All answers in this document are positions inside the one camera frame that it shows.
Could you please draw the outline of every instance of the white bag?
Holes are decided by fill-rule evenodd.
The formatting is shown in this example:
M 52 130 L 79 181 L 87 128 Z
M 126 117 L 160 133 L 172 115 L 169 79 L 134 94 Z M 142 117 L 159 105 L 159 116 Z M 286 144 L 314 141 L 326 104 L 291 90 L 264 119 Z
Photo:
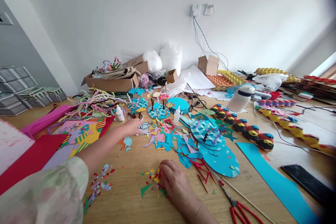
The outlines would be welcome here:
M 162 69 L 162 61 L 158 53 L 149 50 L 143 54 L 143 60 L 148 63 L 148 71 L 152 74 L 158 73 Z
M 176 73 L 180 76 L 182 64 L 181 46 L 174 43 L 166 43 L 160 51 L 162 59 L 162 70 L 166 72 L 176 69 Z

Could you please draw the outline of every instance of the storage box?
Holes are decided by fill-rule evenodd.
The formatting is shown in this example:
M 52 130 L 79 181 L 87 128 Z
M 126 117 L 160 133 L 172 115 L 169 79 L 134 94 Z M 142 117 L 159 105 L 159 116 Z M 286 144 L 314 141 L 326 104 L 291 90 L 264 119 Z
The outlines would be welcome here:
M 145 74 L 148 72 L 148 62 L 144 61 L 143 55 L 126 62 L 125 64 L 122 64 L 122 67 L 135 67 L 137 71 L 139 71 L 141 74 Z
M 13 104 L 12 106 L 6 108 L 0 108 L 0 116 L 16 116 L 22 114 L 23 112 L 27 111 L 28 109 L 22 102 L 18 102 Z
M 0 83 L 0 89 L 4 93 L 16 93 L 30 87 L 32 88 L 34 86 L 37 86 L 37 83 L 33 79 L 33 77 L 26 77 L 22 79 L 13 80 L 10 82 Z
M 0 108 L 10 107 L 19 102 L 20 100 L 17 98 L 17 96 L 12 93 L 0 94 Z
M 59 87 L 48 87 L 44 91 L 47 92 L 47 94 L 50 96 L 53 102 L 62 102 L 64 101 L 67 96 L 63 92 L 63 90 Z
M 168 83 L 174 83 L 177 80 L 177 78 L 178 76 L 177 76 L 176 69 L 170 70 L 166 74 L 166 80 Z
M 28 99 L 23 99 L 21 102 L 26 106 L 27 109 L 32 109 L 34 107 Z
M 0 82 L 9 82 L 29 77 L 30 73 L 25 67 L 4 66 L 0 68 Z
M 217 69 L 219 64 L 219 58 L 209 55 L 209 59 L 206 56 L 198 58 L 198 69 L 205 75 L 217 75 Z
M 36 87 L 19 95 L 21 98 L 27 98 L 34 107 L 45 107 L 52 102 L 44 87 Z
M 104 90 L 106 92 L 128 92 L 132 88 L 139 87 L 139 80 L 134 74 L 130 79 L 112 79 L 112 80 L 105 80 L 105 79 L 95 79 L 92 78 L 92 74 L 88 74 L 84 77 L 82 82 L 82 86 L 87 84 L 89 88 L 97 88 Z

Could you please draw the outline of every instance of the scissors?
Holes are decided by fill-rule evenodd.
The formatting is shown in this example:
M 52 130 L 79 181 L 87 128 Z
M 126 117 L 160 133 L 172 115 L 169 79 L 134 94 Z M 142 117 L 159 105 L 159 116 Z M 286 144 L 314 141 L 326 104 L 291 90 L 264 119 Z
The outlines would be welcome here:
M 231 203 L 230 213 L 231 213 L 231 218 L 232 218 L 233 224 L 237 224 L 236 215 L 237 215 L 238 219 L 242 222 L 242 224 L 251 224 L 250 220 L 248 219 L 246 214 L 243 212 L 243 208 L 247 212 L 249 212 L 260 224 L 264 224 L 263 221 L 254 212 L 252 212 L 250 209 L 248 209 L 246 206 L 244 206 L 239 201 L 234 201 L 228 195 L 228 193 L 225 191 L 225 189 L 223 187 L 221 187 L 221 188 L 222 188 L 224 194 L 227 196 L 227 198 L 229 199 L 229 201 Z M 242 216 L 244 217 L 245 220 L 239 215 L 236 207 L 239 209 L 239 211 L 241 212 L 241 214 L 242 214 Z

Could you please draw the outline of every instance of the white plastic bottle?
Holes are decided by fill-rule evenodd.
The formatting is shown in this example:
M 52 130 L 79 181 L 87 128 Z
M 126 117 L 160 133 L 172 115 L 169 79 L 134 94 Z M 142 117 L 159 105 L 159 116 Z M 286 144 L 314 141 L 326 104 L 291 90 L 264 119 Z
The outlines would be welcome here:
M 123 122 L 125 121 L 125 117 L 124 117 L 124 113 L 123 111 L 121 110 L 121 108 L 119 107 L 119 105 L 117 105 L 117 108 L 116 108 L 116 115 L 117 115 L 117 118 L 118 118 L 118 121 L 119 122 Z
M 180 106 L 179 106 L 177 108 L 177 110 L 175 110 L 173 122 L 178 123 L 179 120 L 180 120 L 180 116 L 181 116 L 181 110 L 180 110 Z
M 249 85 L 239 87 L 226 107 L 233 112 L 239 113 L 251 100 L 251 96 L 255 92 L 255 88 Z

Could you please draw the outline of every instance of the power cord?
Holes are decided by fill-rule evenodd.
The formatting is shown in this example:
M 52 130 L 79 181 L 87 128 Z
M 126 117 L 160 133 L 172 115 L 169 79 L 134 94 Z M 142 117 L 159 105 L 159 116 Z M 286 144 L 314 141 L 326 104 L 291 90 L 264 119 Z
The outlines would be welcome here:
M 199 109 L 204 108 L 204 105 L 202 105 L 201 107 L 197 107 L 199 104 L 201 104 L 201 102 L 198 101 L 198 100 L 194 103 L 194 105 L 193 105 L 193 101 L 191 101 L 191 104 L 190 104 L 190 107 L 189 107 L 189 112 L 192 112 L 193 110 L 195 110 L 196 112 L 198 112 L 198 110 L 196 110 L 194 108 L 199 108 Z
M 217 57 L 219 58 L 219 60 L 220 60 L 220 61 L 222 62 L 222 64 L 224 65 L 224 67 L 225 67 L 227 70 L 229 70 L 229 69 L 228 69 L 229 61 L 228 61 L 227 57 L 225 57 L 225 55 L 223 55 L 223 54 L 221 54 L 221 53 L 214 52 L 214 51 L 210 48 L 206 36 L 204 35 L 204 33 L 203 33 L 203 31 L 202 31 L 200 25 L 198 24 L 196 18 L 194 17 L 194 18 L 193 18 L 193 23 L 194 23 L 194 29 L 195 29 L 195 40 L 196 40 L 197 45 L 201 48 L 201 50 L 202 50 L 202 52 L 203 52 L 204 54 L 205 54 L 205 52 L 207 52 L 207 51 L 205 51 L 205 50 L 203 49 L 203 47 L 201 46 L 200 40 L 199 40 L 199 38 L 198 38 L 198 34 L 197 34 L 197 30 L 196 30 L 195 22 L 196 22 L 198 28 L 201 30 L 202 35 L 203 35 L 203 37 L 204 37 L 204 40 L 205 40 L 205 42 L 206 42 L 208 48 L 210 49 L 211 53 L 216 54 Z M 218 54 L 224 56 L 224 58 L 225 58 L 226 61 L 227 61 L 227 65 L 228 65 L 228 66 L 225 65 L 225 63 L 221 60 L 221 58 L 219 57 Z
M 271 121 L 270 119 L 266 119 L 266 118 L 263 118 L 263 117 L 259 116 L 259 115 L 256 113 L 256 108 L 255 108 L 255 106 L 253 106 L 253 113 L 254 113 L 257 117 L 259 117 L 259 118 L 261 118 L 261 119 L 263 119 L 263 120 L 265 120 L 265 121 L 270 121 L 270 122 L 272 122 L 272 123 L 274 124 L 275 129 L 277 130 L 280 139 L 281 139 L 282 141 L 286 142 L 286 143 L 281 143 L 281 142 L 278 142 L 278 143 L 280 143 L 280 144 L 286 144 L 286 145 L 291 145 L 291 146 L 298 147 L 298 148 L 301 148 L 301 149 L 310 149 L 310 150 L 313 150 L 313 151 L 320 152 L 320 153 L 322 153 L 322 154 L 324 154 L 324 155 L 330 156 L 330 157 L 332 157 L 332 158 L 336 158 L 335 156 L 330 155 L 330 154 L 325 153 L 325 152 L 322 152 L 322 151 L 320 151 L 320 150 L 316 150 L 316 149 L 313 149 L 313 148 L 310 148 L 310 147 L 299 146 L 299 145 L 296 145 L 296 144 L 293 144 L 293 143 L 290 143 L 290 142 L 286 141 L 285 139 L 282 138 L 282 136 L 281 136 L 281 134 L 280 134 L 280 131 L 279 131 L 277 125 L 275 124 L 275 122 Z

